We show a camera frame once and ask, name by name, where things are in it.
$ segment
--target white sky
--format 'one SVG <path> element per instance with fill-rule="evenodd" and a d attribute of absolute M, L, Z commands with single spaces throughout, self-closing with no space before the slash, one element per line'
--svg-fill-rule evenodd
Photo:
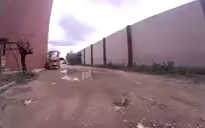
<path fill-rule="evenodd" d="M 126 25 L 191 1 L 193 0 L 54 0 L 49 27 L 49 42 L 71 41 L 73 45 L 65 46 L 64 43 L 63 46 L 56 46 L 49 43 L 49 50 L 57 49 L 62 56 L 65 56 L 70 50 L 81 50 Z M 68 40 L 67 33 L 69 31 L 61 26 L 61 20 L 65 16 L 75 18 L 82 24 L 93 28 L 94 31 L 84 35 L 86 39 L 84 41 Z"/>

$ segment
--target dirt road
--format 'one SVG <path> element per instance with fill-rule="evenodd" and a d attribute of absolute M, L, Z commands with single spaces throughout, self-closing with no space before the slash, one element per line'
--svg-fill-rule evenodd
<path fill-rule="evenodd" d="M 205 128 L 203 83 L 99 68 L 91 78 L 89 67 L 65 68 L 0 94 L 0 127 Z"/>

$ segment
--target sky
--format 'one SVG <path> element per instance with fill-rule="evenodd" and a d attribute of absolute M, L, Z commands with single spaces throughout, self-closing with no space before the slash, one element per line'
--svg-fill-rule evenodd
<path fill-rule="evenodd" d="M 49 50 L 65 57 L 103 37 L 155 14 L 193 0 L 54 0 Z"/>

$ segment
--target wall pillar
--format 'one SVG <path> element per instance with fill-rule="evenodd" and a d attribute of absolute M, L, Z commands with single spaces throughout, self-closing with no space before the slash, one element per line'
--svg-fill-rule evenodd
<path fill-rule="evenodd" d="M 90 45 L 91 48 L 91 66 L 93 66 L 93 44 Z"/>
<path fill-rule="evenodd" d="M 107 57 L 106 57 L 106 38 L 103 38 L 103 64 L 107 64 Z"/>
<path fill-rule="evenodd" d="M 127 29 L 127 47 L 128 47 L 128 67 L 133 66 L 133 52 L 132 52 L 132 26 L 128 25 Z"/>
<path fill-rule="evenodd" d="M 83 49 L 83 64 L 86 64 L 86 49 Z"/>

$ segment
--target tree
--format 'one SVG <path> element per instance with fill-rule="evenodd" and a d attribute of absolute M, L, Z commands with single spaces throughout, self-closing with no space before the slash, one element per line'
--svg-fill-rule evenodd
<path fill-rule="evenodd" d="M 66 54 L 66 61 L 71 65 L 82 64 L 81 52 L 73 53 L 72 51 L 70 51 Z"/>
<path fill-rule="evenodd" d="M 17 48 L 20 53 L 22 70 L 23 70 L 23 73 L 25 74 L 25 72 L 27 71 L 26 56 L 29 54 L 33 54 L 33 48 L 30 47 L 30 42 L 26 38 L 18 41 Z"/>

